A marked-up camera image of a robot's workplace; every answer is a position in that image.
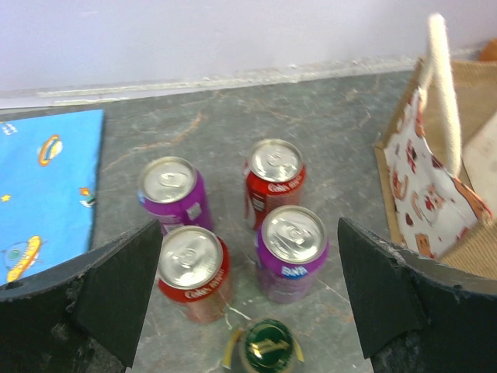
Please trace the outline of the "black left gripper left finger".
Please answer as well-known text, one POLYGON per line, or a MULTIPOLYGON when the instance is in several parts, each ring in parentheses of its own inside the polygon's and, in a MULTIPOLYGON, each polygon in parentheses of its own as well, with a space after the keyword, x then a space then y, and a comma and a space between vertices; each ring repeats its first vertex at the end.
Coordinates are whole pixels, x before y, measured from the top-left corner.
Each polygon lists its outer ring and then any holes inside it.
POLYGON ((155 282, 157 221, 1 287, 3 372, 124 372, 155 282))

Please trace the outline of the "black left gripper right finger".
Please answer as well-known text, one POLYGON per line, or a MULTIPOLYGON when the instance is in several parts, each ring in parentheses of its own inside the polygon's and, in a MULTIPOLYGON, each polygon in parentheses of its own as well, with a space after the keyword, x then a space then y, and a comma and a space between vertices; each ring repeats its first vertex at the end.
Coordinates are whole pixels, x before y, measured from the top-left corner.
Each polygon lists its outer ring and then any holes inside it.
POLYGON ((494 372, 496 282, 404 249, 350 218, 337 228, 363 356, 375 372, 494 372))

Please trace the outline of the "burlap canvas tote bag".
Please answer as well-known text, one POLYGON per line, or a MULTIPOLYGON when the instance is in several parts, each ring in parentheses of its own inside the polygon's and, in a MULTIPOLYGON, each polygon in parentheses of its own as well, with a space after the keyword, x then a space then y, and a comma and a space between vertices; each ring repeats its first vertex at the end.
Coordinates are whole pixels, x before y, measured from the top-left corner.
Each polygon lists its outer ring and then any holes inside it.
POLYGON ((375 154, 394 242, 469 274, 496 276, 496 65, 450 56, 444 18, 375 154))

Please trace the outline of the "purple soda can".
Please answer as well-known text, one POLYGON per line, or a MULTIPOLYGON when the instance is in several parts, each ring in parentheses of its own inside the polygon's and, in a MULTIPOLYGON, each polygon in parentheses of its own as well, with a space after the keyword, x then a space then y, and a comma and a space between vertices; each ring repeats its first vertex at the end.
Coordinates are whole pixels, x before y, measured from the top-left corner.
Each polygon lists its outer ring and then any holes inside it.
POLYGON ((185 159, 166 156, 149 162, 139 177, 137 198, 159 221, 163 235, 187 225, 214 230, 203 177, 185 159))
POLYGON ((326 228, 313 211, 297 205, 271 211, 255 239, 255 268, 262 292, 273 302, 301 300, 323 268, 329 248, 326 228))

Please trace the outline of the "green glass bottle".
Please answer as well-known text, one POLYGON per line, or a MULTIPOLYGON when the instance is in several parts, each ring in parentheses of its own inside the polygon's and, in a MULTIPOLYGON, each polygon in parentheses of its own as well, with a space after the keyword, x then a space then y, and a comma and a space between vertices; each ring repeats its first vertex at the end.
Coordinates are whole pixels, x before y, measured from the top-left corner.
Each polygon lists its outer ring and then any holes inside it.
POLYGON ((304 353, 294 332, 278 319, 240 324, 229 337, 221 366, 226 372, 302 372, 304 353))

